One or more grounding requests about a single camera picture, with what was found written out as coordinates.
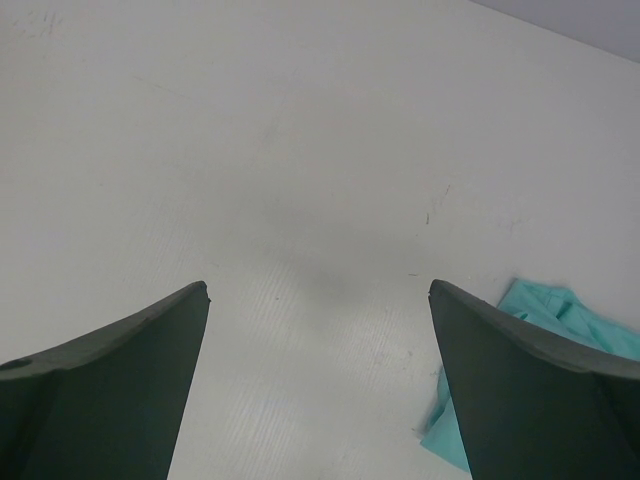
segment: white surface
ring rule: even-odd
[[[639,120],[640,65],[464,1],[5,0],[0,361],[204,279],[171,479],[466,478],[429,283],[640,325]]]

